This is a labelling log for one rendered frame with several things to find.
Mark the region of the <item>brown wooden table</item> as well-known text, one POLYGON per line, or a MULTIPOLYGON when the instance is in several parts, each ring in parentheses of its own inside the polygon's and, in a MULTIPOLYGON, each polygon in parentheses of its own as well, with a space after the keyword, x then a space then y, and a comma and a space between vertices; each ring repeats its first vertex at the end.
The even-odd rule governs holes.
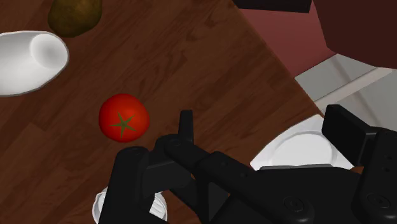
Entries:
POLYGON ((67 67, 37 91, 0 97, 0 224, 94 224, 116 154, 98 122, 112 95, 137 97, 150 127, 194 115, 195 144, 248 164, 318 108, 231 0, 103 0, 89 32, 66 39, 67 67))

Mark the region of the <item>red tomato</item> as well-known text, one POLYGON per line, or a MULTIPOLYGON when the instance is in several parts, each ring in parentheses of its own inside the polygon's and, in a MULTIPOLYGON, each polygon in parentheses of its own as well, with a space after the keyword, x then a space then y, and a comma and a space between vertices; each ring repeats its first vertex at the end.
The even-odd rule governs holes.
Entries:
POLYGON ((149 126, 148 111, 133 95, 116 94, 107 99, 99 110, 100 130, 119 143, 139 139, 149 126))

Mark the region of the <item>small white cup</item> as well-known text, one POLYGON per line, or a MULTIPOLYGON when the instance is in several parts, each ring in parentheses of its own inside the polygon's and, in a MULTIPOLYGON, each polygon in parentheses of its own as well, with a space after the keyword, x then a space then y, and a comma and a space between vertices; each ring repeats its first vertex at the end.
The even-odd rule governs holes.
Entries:
MULTIPOLYGON (((105 187, 100 193, 95 196, 95 201, 92 206, 92 216, 96 224, 99 223, 101 216, 102 207, 106 198, 107 187, 105 187)), ((153 204, 150 209, 150 213, 167 221, 167 203, 162 195, 162 192, 155 194, 153 204)))

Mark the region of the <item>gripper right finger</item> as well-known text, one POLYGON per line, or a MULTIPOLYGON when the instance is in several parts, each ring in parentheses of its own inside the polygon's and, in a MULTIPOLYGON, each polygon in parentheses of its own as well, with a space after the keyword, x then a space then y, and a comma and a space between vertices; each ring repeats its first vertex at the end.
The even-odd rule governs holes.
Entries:
POLYGON ((326 107, 322 134, 362 166, 352 211, 362 224, 397 224, 397 131, 372 127, 338 104, 326 107))

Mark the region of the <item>brown potato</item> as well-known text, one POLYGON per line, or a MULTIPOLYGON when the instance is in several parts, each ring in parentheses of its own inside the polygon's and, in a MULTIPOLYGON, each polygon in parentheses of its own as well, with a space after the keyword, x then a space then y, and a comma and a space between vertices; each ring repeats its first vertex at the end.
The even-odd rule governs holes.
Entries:
POLYGON ((48 25, 58 36, 73 38, 93 29, 102 17, 102 0, 53 0, 48 25))

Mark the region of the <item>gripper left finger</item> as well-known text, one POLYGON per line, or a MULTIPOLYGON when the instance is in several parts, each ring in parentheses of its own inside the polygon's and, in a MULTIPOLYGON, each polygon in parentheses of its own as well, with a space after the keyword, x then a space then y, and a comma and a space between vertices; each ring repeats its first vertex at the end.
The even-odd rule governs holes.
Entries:
POLYGON ((172 192, 201 224, 314 224, 314 208, 283 183, 265 195, 263 171, 193 142, 193 113, 153 150, 129 147, 115 158, 98 224, 169 224, 150 213, 155 194, 172 192))

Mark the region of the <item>dark red furniture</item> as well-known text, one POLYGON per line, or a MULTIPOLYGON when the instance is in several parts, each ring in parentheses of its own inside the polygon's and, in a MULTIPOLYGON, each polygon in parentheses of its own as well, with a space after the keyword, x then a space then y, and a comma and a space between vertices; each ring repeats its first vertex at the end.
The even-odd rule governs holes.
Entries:
POLYGON ((313 0, 326 46, 375 67, 397 69, 397 0, 313 0))

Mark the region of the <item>white mug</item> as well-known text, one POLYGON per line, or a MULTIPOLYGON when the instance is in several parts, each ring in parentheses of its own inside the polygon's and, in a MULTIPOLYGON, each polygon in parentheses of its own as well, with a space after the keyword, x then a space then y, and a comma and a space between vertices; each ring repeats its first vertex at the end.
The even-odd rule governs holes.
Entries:
POLYGON ((42 88, 69 62, 69 50, 47 31, 0 33, 0 97, 23 95, 42 88))

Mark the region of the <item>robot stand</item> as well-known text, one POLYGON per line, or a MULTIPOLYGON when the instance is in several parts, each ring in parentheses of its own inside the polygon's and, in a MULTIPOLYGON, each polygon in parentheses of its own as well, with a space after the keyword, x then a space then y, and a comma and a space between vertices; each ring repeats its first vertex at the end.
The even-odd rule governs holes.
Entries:
POLYGON ((312 0, 232 0, 239 9, 308 13, 312 0))

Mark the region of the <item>white plate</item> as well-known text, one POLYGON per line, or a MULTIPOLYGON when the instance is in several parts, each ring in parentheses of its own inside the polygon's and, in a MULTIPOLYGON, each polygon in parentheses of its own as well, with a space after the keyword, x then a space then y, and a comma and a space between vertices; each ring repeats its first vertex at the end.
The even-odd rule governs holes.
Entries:
POLYGON ((279 134, 250 162, 254 170, 263 166, 330 164, 352 169, 353 165, 321 132, 324 118, 314 115, 279 134))

